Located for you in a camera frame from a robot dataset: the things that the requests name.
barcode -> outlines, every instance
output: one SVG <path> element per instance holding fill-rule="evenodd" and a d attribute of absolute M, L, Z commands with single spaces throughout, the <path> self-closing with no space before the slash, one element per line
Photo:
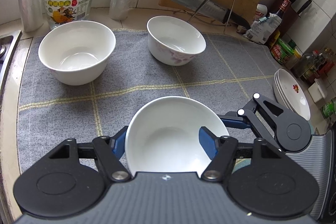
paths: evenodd
<path fill-rule="evenodd" d="M 247 33 L 246 36 L 247 36 L 248 39 L 252 39 L 253 38 L 253 35 L 251 33 Z"/>
<path fill-rule="evenodd" d="M 85 12 L 82 13 L 82 14 L 80 14 L 80 15 L 78 15 L 78 16 L 76 17 L 76 20 L 80 20 L 80 19 L 83 18 L 84 16 L 85 16 Z"/>
<path fill-rule="evenodd" d="M 271 35 L 271 33 L 269 31 L 265 31 L 263 41 L 266 42 L 270 35 Z"/>

stack of plates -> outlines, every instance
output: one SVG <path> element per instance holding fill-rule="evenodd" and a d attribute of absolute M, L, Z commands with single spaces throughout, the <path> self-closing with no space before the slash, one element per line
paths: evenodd
<path fill-rule="evenodd" d="M 296 112 L 307 121 L 310 120 L 306 96 L 295 78 L 286 70 L 280 69 L 274 74 L 273 89 L 279 104 Z"/>

green container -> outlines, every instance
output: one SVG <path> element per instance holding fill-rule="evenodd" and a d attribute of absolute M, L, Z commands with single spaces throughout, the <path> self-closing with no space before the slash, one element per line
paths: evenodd
<path fill-rule="evenodd" d="M 284 65 L 294 54 L 294 50 L 281 38 L 278 38 L 270 52 L 273 58 L 281 65 Z"/>
<path fill-rule="evenodd" d="M 326 119 L 335 113 L 336 98 L 331 99 L 330 102 L 326 103 L 322 108 L 322 116 Z"/>

bowl with floral pattern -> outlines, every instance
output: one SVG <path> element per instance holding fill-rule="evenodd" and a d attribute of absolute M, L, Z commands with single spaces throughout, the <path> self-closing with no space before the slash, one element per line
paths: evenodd
<path fill-rule="evenodd" d="M 147 22 L 147 30 L 149 51 L 170 66 L 185 65 L 206 47 L 202 34 L 179 18 L 153 17 Z"/>

white star logo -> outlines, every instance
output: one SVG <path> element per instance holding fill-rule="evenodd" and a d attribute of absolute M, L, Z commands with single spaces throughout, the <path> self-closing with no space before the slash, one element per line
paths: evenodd
<path fill-rule="evenodd" d="M 161 177 L 163 180 L 167 181 L 171 179 L 170 175 L 164 175 L 163 177 Z"/>

